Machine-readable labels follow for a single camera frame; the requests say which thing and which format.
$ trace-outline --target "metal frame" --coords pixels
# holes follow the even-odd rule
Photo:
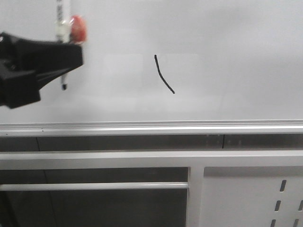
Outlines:
[[[0,124],[0,137],[303,133],[303,120]]]
[[[302,166],[302,163],[303,150],[0,153],[0,170],[189,167],[187,227],[201,226],[205,167]]]
[[[131,183],[33,183],[0,184],[0,191],[74,191],[74,190],[134,190],[186,189],[188,182],[131,182]]]

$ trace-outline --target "drawn line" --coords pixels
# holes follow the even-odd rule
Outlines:
[[[156,61],[156,65],[157,65],[157,69],[158,69],[158,73],[159,73],[159,76],[161,77],[161,79],[163,80],[164,84],[169,88],[169,90],[172,91],[172,93],[174,94],[175,91],[171,88],[171,86],[166,82],[166,80],[163,78],[162,74],[161,74],[161,71],[160,71],[160,67],[159,67],[159,63],[158,63],[158,58],[157,58],[157,55],[155,54],[155,61]]]

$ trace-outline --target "black clamp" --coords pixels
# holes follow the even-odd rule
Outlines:
[[[75,44],[40,42],[0,34],[0,105],[16,108],[41,100],[39,90],[83,65]]]

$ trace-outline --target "white surface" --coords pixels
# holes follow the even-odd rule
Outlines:
[[[72,0],[85,65],[1,123],[302,119],[303,1]],[[0,29],[55,40],[55,0],[1,0]],[[154,61],[176,91],[163,84]]]

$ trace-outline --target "slotted metal panel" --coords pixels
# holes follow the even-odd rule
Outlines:
[[[207,167],[202,226],[303,227],[302,167]]]

